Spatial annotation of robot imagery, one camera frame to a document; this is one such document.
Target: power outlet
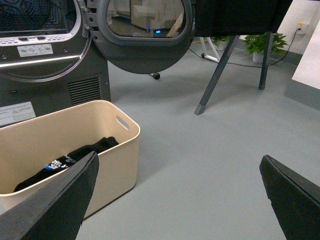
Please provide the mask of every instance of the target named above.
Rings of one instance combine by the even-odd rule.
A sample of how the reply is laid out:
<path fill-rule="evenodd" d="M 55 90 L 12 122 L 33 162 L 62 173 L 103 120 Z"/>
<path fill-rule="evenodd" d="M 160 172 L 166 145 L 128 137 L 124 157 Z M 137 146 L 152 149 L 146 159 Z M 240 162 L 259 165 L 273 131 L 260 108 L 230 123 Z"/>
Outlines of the power outlet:
<path fill-rule="evenodd" d="M 299 22 L 297 24 L 297 29 L 299 29 L 296 33 L 297 34 L 306 34 L 308 31 L 308 26 L 309 24 L 304 23 L 304 22 Z"/>

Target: vent grille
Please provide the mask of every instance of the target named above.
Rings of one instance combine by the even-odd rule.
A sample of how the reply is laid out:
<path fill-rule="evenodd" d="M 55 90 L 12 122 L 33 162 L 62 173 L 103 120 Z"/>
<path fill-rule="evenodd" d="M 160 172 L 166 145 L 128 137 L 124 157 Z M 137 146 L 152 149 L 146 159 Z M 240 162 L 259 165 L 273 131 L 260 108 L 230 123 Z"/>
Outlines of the vent grille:
<path fill-rule="evenodd" d="M 72 106 L 102 100 L 100 78 L 91 78 L 68 83 Z"/>

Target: white pot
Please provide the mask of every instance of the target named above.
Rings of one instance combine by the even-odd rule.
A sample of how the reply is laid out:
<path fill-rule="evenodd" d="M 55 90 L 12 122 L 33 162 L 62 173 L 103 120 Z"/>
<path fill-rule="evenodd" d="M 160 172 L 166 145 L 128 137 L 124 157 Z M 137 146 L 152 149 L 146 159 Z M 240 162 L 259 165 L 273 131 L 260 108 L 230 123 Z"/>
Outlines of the white pot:
<path fill-rule="evenodd" d="M 260 55 L 259 53 L 257 53 L 255 51 L 253 53 L 252 61 L 254 61 L 255 63 L 258 63 L 258 64 L 262 64 L 262 62 L 264 61 L 264 56 Z"/>
<path fill-rule="evenodd" d="M 220 41 L 219 46 L 216 46 L 216 45 L 214 44 L 214 48 L 215 48 L 215 50 L 225 50 L 226 47 L 227 47 L 227 44 L 228 44 L 227 41 Z"/>

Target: basket handle hole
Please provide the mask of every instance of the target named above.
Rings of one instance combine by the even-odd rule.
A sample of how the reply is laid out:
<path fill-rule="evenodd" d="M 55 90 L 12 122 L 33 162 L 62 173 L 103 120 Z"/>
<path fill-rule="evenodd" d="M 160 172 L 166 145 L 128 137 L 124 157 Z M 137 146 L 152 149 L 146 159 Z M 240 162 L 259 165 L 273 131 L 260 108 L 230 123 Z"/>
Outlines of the basket handle hole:
<path fill-rule="evenodd" d="M 116 116 L 116 119 L 125 129 L 127 129 L 127 130 L 130 129 L 129 124 L 125 120 L 123 120 L 121 117 Z"/>

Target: white stand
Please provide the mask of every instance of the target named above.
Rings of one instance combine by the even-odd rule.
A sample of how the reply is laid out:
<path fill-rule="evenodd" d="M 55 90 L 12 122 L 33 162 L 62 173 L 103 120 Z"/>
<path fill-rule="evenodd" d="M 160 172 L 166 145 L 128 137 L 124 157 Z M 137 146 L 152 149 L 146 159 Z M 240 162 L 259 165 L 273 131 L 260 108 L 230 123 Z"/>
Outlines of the white stand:
<path fill-rule="evenodd" d="M 207 52 L 207 49 L 206 49 L 206 45 L 205 45 L 205 40 L 204 40 L 203 37 L 200 37 L 200 41 L 201 41 L 202 48 L 203 48 L 203 51 L 204 51 L 204 55 L 202 55 L 202 57 L 205 58 L 205 59 L 214 61 L 216 63 L 219 63 L 220 57 L 219 57 L 219 55 L 217 53 L 217 50 L 215 49 L 214 44 L 211 41 L 211 38 L 210 37 L 206 37 L 205 39 L 208 41 L 208 43 L 209 43 L 209 45 L 210 45 L 210 47 L 211 47 L 211 49 L 212 49 L 212 51 L 213 51 L 213 53 L 215 54 L 216 57 L 208 55 L 208 52 Z"/>

